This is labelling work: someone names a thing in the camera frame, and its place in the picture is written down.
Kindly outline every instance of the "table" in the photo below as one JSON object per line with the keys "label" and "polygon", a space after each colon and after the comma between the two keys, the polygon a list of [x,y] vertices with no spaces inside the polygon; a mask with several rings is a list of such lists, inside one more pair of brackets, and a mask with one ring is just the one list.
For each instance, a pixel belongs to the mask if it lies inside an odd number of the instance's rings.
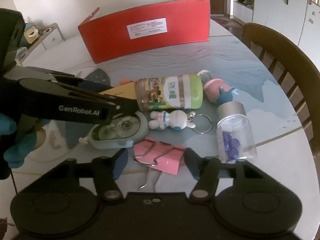
{"label": "table", "polygon": [[[303,212],[295,233],[301,239],[314,238],[320,223],[320,196],[316,169],[308,140],[301,123],[277,81],[267,68],[240,40],[211,20],[209,41],[181,44],[152,49],[109,60],[95,65],[80,36],[65,41],[33,61],[36,67],[65,71],[85,77],[96,68],[104,70],[112,86],[123,78],[138,80],[144,77],[172,76],[197,73],[207,69],[212,75],[222,78],[231,87],[238,88],[234,100],[244,105],[257,143],[258,158],[255,165],[296,193],[301,199]],[[204,135],[185,128],[176,132],[149,132],[158,140],[193,148],[200,156],[217,154],[215,125],[216,106],[204,99],[196,113],[207,114],[214,120],[214,129]],[[78,163],[90,162],[97,156],[112,156],[116,150],[97,150],[77,145],[68,149],[67,143],[56,123],[45,127],[47,139],[44,145],[30,153],[25,164],[14,170],[18,190],[39,178],[66,158],[76,158]],[[148,169],[130,159],[122,176],[117,181],[124,194],[137,191],[146,180]],[[185,191],[190,193],[196,181],[188,169],[181,167],[177,176],[158,171],[151,172],[145,191]],[[92,180],[81,179],[81,185],[94,191]],[[1,181],[1,187],[8,180]],[[221,179],[218,191],[229,187],[232,179]],[[6,203],[13,193],[6,193]],[[11,217],[6,208],[9,222]]]}

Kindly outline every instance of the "key ring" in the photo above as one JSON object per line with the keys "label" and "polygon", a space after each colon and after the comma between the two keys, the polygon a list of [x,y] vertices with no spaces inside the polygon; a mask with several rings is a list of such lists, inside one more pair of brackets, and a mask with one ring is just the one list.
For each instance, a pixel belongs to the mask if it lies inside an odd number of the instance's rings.
{"label": "key ring", "polygon": [[207,116],[206,114],[196,114],[194,111],[191,111],[189,114],[188,114],[188,120],[189,121],[193,121],[195,117],[197,116],[204,116],[205,118],[207,118],[210,122],[210,127],[208,128],[208,130],[205,130],[205,131],[198,131],[196,130],[196,128],[192,128],[192,130],[198,134],[205,134],[205,133],[208,133],[210,132],[211,128],[212,128],[212,119]]}

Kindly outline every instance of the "plastic bottle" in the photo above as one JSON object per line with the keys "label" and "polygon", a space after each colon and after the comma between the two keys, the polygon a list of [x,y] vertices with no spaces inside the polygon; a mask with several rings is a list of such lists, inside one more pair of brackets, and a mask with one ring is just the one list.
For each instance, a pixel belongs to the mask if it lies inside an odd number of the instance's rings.
{"label": "plastic bottle", "polygon": [[257,157],[249,119],[244,107],[237,101],[218,107],[217,139],[221,162],[233,163],[237,159],[251,162]]}
{"label": "plastic bottle", "polygon": [[136,84],[140,110],[198,109],[202,105],[201,79],[196,74],[140,79]]}

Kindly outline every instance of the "metal ring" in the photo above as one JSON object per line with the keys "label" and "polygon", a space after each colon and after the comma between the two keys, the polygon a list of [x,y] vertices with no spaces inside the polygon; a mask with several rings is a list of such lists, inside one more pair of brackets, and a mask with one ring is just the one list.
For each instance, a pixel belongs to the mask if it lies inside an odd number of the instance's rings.
{"label": "metal ring", "polygon": [[198,130],[196,130],[195,128],[192,128],[192,130],[193,130],[194,132],[198,133],[198,134],[205,134],[205,133],[210,132],[210,130],[211,130],[211,128],[212,128],[212,119],[211,119],[209,116],[207,116],[206,114],[196,114],[196,115],[194,116],[194,118],[196,118],[197,116],[204,116],[204,117],[206,117],[206,118],[209,120],[209,122],[210,122],[211,125],[210,125],[210,127],[209,127],[208,130],[205,130],[205,131],[203,131],[203,132],[198,131]]}

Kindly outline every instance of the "white rabbit figurine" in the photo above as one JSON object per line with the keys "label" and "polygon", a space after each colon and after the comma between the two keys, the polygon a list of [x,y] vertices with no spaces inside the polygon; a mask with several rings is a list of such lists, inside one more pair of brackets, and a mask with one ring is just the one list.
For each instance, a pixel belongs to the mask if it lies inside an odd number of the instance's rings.
{"label": "white rabbit figurine", "polygon": [[166,111],[150,113],[151,120],[149,122],[150,129],[163,130],[170,126],[173,130],[179,131],[184,129],[186,126],[195,128],[196,125],[188,120],[188,116],[181,110],[175,110],[172,113]]}

